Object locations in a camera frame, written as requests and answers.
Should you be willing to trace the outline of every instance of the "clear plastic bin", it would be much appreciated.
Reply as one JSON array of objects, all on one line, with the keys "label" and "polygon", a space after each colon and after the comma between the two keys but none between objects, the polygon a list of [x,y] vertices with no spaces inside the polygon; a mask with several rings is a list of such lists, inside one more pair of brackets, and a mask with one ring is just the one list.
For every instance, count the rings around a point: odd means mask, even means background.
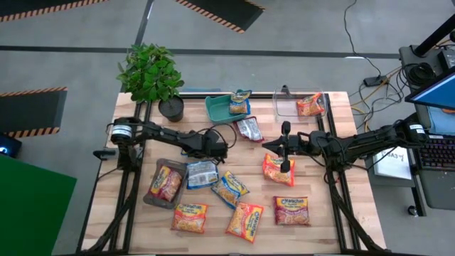
[{"label": "clear plastic bin", "polygon": [[[317,100],[324,111],[321,114],[299,116],[297,102],[316,93],[321,93],[321,96]],[[285,85],[277,88],[273,94],[273,104],[277,122],[311,122],[312,120],[316,120],[316,115],[323,117],[327,113],[326,96],[321,88],[317,87],[290,88]]]}]

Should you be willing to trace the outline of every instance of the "butcher block tabletop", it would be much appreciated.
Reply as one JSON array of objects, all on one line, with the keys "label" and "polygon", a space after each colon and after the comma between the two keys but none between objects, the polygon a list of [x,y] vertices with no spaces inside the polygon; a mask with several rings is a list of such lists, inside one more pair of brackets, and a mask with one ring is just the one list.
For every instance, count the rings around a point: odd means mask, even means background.
[{"label": "butcher block tabletop", "polygon": [[[346,92],[328,92],[336,131],[339,137],[348,137],[356,133],[355,123]],[[132,117],[136,103],[130,94],[119,94],[113,119]],[[281,124],[275,118],[272,99],[250,99],[251,115],[257,118],[262,136],[266,142],[278,139]],[[328,131],[328,122],[324,117],[324,126]],[[150,121],[169,129],[182,132],[198,131],[211,127],[205,111],[204,99],[185,100],[184,117],[180,122],[169,122],[161,116],[158,104],[152,105]],[[225,137],[229,145],[234,141],[234,134],[229,127],[216,129]],[[291,123],[291,134],[317,130],[315,119]],[[325,168],[316,164],[309,157],[291,156],[295,164],[295,186],[289,187],[270,180],[262,174],[262,161],[266,153],[272,152],[261,147],[260,143],[237,136],[236,145],[229,149],[225,164],[219,164],[220,176],[226,171],[232,172],[243,182],[250,193],[240,198],[241,202],[264,206],[254,243],[225,233],[234,210],[230,209],[210,188],[196,190],[184,189],[181,203],[204,203],[208,205],[207,220],[203,234],[171,230],[173,210],[166,210],[145,204],[142,197],[150,187],[156,171],[156,160],[164,158],[183,163],[199,161],[181,155],[181,149],[162,142],[149,140],[146,143],[144,163],[141,171],[139,195],[134,213],[131,254],[304,254],[339,252],[338,239],[328,185],[323,181]],[[364,166],[363,161],[357,165]],[[100,175],[112,170],[117,160],[103,161]],[[97,182],[87,229],[82,244],[83,249],[94,245],[114,217],[119,195],[122,171],[114,171]],[[365,231],[381,247],[385,247],[384,237],[371,191],[368,174],[365,170],[352,168],[346,171],[346,178],[352,200],[353,212],[365,228]],[[307,196],[309,199],[309,217],[311,227],[279,226],[274,222],[273,196]],[[121,224],[119,241],[123,241],[124,226]],[[343,218],[343,228],[350,247],[348,224]]]}]

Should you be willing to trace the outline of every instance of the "gray floor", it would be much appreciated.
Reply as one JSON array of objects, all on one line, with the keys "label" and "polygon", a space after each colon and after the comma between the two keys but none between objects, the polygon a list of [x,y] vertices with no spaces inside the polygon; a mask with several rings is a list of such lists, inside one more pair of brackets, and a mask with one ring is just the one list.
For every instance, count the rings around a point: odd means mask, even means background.
[{"label": "gray floor", "polygon": [[[256,23],[237,35],[171,0],[155,0],[144,42],[169,48],[350,52],[343,30],[343,10],[351,0],[256,0],[267,7]],[[146,0],[111,0],[69,11],[0,23],[0,46],[128,47],[136,38]],[[360,53],[397,53],[419,43],[453,14],[450,0],[365,0],[348,13]],[[117,61],[123,54],[0,51],[0,92],[68,86],[59,134],[22,139],[21,159],[76,177],[77,187],[54,254],[74,252],[100,162],[92,156],[106,141],[120,84]],[[187,87],[273,90],[320,87],[355,92],[375,75],[365,60],[352,58],[282,58],[177,55]],[[384,73],[398,60],[373,59]],[[379,91],[371,100],[384,95]],[[357,102],[358,96],[351,102]],[[375,114],[378,128],[414,111],[402,103]],[[373,186],[387,247],[397,252],[452,255],[455,212],[428,210],[412,218],[406,188]]]}]

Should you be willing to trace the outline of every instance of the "teal bowl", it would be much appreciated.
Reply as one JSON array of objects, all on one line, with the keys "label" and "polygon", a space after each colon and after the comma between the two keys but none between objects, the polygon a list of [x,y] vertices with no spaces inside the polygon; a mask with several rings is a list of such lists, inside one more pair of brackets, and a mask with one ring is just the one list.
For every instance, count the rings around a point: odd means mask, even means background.
[{"label": "teal bowl", "polygon": [[247,117],[246,114],[229,113],[230,95],[206,97],[205,108],[213,124],[227,124]]}]

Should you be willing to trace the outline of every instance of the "green board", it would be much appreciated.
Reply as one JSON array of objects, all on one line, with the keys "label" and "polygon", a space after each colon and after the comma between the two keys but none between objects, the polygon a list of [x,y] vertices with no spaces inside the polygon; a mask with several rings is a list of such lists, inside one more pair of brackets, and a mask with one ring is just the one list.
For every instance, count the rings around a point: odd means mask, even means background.
[{"label": "green board", "polygon": [[1,255],[49,256],[76,179],[0,155]]}]

